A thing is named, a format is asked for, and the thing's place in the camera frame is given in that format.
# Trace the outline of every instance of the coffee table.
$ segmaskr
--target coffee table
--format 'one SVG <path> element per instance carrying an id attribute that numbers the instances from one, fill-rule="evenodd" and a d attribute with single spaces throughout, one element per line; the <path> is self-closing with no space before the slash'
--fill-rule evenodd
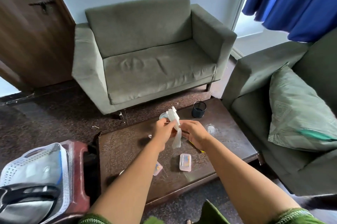
<path id="1" fill-rule="evenodd" d="M 258 159 L 258 152 L 221 101 L 211 98 L 204 102 L 207 105 L 205 115 L 201 119 L 195 120 L 200 121 L 210 134 L 245 162 Z M 192 106 L 189 106 L 178 110 L 177 113 L 180 119 L 193 119 L 191 111 Z M 149 141 L 148 135 L 151 134 L 152 127 L 158 118 L 146 120 L 99 137 L 97 146 L 102 193 Z M 173 138 L 169 139 L 165 150 L 159 154 L 158 162 L 163 166 L 163 170 L 152 179 L 145 205 L 146 209 L 162 204 L 217 177 L 205 153 L 201 153 L 185 138 L 182 138 L 181 148 L 172 149 L 172 141 Z M 191 172 L 179 170 L 181 153 L 191 154 Z"/>

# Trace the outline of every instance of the door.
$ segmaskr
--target door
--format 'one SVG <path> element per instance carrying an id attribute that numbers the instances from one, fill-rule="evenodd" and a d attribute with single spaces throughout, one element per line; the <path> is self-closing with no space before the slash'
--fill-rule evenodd
<path id="1" fill-rule="evenodd" d="M 74 25 L 54 0 L 0 0 L 0 61 L 33 88 L 71 79 Z"/>

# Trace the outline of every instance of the gray loveseat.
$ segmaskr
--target gray loveseat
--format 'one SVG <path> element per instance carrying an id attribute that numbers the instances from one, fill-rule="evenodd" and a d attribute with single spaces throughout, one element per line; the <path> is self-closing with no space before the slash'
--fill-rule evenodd
<path id="1" fill-rule="evenodd" d="M 103 113 L 222 77 L 236 34 L 190 0 L 140 0 L 86 10 L 72 76 Z"/>
<path id="2" fill-rule="evenodd" d="M 298 196 L 337 193 L 337 150 L 312 153 L 268 142 L 269 82 L 286 62 L 337 114 L 337 29 L 315 44 L 286 42 L 238 60 L 223 103 L 280 180 Z"/>

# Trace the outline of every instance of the speckled brown floor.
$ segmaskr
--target speckled brown floor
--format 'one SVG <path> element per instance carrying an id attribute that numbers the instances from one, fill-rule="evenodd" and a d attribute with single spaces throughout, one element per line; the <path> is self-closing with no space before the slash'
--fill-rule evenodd
<path id="1" fill-rule="evenodd" d="M 102 115 L 74 81 L 38 89 L 34 94 L 19 100 L 16 100 L 15 96 L 2 98 L 0 169 L 32 148 L 68 139 L 88 143 L 99 131 L 106 133 L 157 117 L 172 105 L 183 108 L 197 100 L 209 99 L 211 95 L 221 98 L 234 66 L 235 61 L 231 58 L 224 76 L 212 84 L 210 92 L 205 92 L 206 86 L 201 86 L 130 107 L 122 111 L 124 120 Z M 187 218 L 197 221 L 206 199 L 232 224 L 242 223 L 219 180 L 200 186 L 145 213 L 144 219 L 154 215 L 166 224 L 184 223 Z M 327 224 L 335 223 L 334 220 L 337 219 L 333 217 L 333 211 L 314 211 L 313 213 Z"/>

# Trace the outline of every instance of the pillow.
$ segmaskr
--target pillow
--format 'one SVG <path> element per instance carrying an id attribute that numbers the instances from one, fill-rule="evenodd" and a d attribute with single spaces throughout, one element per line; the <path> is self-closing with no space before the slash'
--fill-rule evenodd
<path id="1" fill-rule="evenodd" d="M 288 63 L 273 73 L 269 101 L 272 121 L 268 141 L 296 150 L 337 149 L 335 115 Z"/>

